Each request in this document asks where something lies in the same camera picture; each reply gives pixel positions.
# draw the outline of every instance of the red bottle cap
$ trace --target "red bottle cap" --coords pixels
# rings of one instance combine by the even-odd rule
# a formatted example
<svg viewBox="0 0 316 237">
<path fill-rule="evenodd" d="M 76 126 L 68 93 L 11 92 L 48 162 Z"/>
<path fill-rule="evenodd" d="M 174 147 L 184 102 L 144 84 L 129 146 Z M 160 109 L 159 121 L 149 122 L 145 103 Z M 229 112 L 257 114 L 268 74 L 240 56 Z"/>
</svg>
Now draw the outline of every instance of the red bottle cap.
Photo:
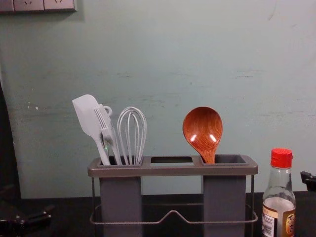
<svg viewBox="0 0 316 237">
<path fill-rule="evenodd" d="M 271 151 L 271 166 L 276 168 L 292 167 L 292 151 L 285 148 L 274 148 Z"/>
</svg>

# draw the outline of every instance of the wooden ladle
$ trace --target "wooden ladle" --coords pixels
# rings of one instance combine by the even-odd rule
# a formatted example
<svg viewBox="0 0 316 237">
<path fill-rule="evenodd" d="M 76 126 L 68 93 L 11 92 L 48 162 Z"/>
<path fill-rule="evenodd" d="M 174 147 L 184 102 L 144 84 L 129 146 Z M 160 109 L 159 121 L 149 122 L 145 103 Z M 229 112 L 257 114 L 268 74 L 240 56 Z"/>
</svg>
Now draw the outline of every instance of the wooden ladle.
<svg viewBox="0 0 316 237">
<path fill-rule="evenodd" d="M 215 153 L 223 134 L 219 114 L 210 107 L 197 107 L 183 120 L 183 135 L 205 163 L 215 163 Z"/>
</svg>

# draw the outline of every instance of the kitchen utensil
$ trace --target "kitchen utensil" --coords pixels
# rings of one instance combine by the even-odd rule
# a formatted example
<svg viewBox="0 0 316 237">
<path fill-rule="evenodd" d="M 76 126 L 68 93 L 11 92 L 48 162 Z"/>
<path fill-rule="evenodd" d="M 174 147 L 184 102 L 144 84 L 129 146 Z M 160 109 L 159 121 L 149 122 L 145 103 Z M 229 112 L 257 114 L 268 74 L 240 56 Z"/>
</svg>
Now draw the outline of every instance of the kitchen utensil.
<svg viewBox="0 0 316 237">
<path fill-rule="evenodd" d="M 210 107 L 197 107 L 183 120 L 183 135 L 206 163 L 215 163 L 216 149 L 223 134 L 219 114 Z"/>
<path fill-rule="evenodd" d="M 113 114 L 113 111 L 112 111 L 112 108 L 110 106 L 106 106 L 106 105 L 102 105 L 102 104 L 99 104 L 98 108 L 100 109 L 105 109 L 105 111 L 107 112 L 108 114 L 108 117 L 112 116 Z"/>
<path fill-rule="evenodd" d="M 109 107 L 109 106 L 103 106 L 103 107 L 106 110 L 106 112 L 108 113 L 108 115 L 111 116 L 113 113 L 111 107 Z M 107 156 L 109 157 L 109 149 L 108 149 L 109 143 L 104 138 L 102 139 L 102 141 L 103 141 L 103 146 L 104 146 L 105 152 L 106 152 Z"/>
<path fill-rule="evenodd" d="M 94 111 L 101 125 L 101 132 L 103 135 L 103 139 L 107 141 L 112 147 L 112 151 L 114 153 L 114 157 L 117 162 L 117 165 L 122 165 L 122 162 L 120 160 L 119 149 L 117 146 L 117 137 L 115 135 L 115 130 L 114 130 L 114 127 L 112 126 L 110 116 L 107 113 L 105 108 L 110 108 L 110 107 L 108 106 L 103 107 L 103 105 L 101 104 L 101 105 L 98 105 L 98 107 L 94 109 Z"/>
<path fill-rule="evenodd" d="M 104 151 L 101 140 L 101 126 L 99 119 L 93 111 L 99 104 L 92 95 L 83 95 L 73 100 L 73 105 L 78 116 L 82 130 L 92 137 L 97 145 L 103 165 L 110 165 L 109 158 Z"/>
<path fill-rule="evenodd" d="M 134 146 L 132 146 L 131 143 L 130 133 L 130 128 L 132 127 L 132 125 L 134 125 Z M 139 165 L 142 160 L 147 135 L 147 121 L 144 114 L 142 113 L 142 111 L 135 107 L 125 108 L 119 115 L 117 129 L 118 138 L 120 141 L 125 163 Z M 125 141 L 123 141 L 122 137 L 123 132 L 125 132 Z"/>
</svg>

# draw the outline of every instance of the bottle label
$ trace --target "bottle label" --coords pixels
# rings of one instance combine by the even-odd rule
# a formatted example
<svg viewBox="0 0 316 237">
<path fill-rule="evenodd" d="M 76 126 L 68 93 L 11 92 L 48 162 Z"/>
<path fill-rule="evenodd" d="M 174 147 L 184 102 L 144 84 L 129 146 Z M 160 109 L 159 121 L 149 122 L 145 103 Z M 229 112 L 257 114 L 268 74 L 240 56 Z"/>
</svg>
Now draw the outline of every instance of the bottle label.
<svg viewBox="0 0 316 237">
<path fill-rule="evenodd" d="M 283 213 L 282 237 L 294 236 L 295 209 Z"/>
<path fill-rule="evenodd" d="M 277 211 L 266 207 L 262 207 L 262 236 L 277 237 Z"/>
<path fill-rule="evenodd" d="M 262 236 L 277 237 L 278 212 L 263 204 Z M 294 237 L 295 209 L 285 211 L 282 216 L 281 237 Z"/>
</svg>

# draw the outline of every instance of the whisk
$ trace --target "whisk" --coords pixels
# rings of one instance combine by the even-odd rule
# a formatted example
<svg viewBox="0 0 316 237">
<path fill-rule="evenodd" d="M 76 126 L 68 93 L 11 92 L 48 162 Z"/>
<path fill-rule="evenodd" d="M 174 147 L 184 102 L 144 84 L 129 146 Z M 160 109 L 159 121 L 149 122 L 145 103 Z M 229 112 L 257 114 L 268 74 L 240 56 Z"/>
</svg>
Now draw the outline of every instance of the whisk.
<svg viewBox="0 0 316 237">
<path fill-rule="evenodd" d="M 134 144 L 131 142 L 132 134 L 130 133 L 130 129 L 132 127 L 134 127 Z M 140 164 L 147 135 L 147 122 L 144 114 L 135 107 L 125 108 L 119 115 L 117 130 L 125 164 Z"/>
</svg>

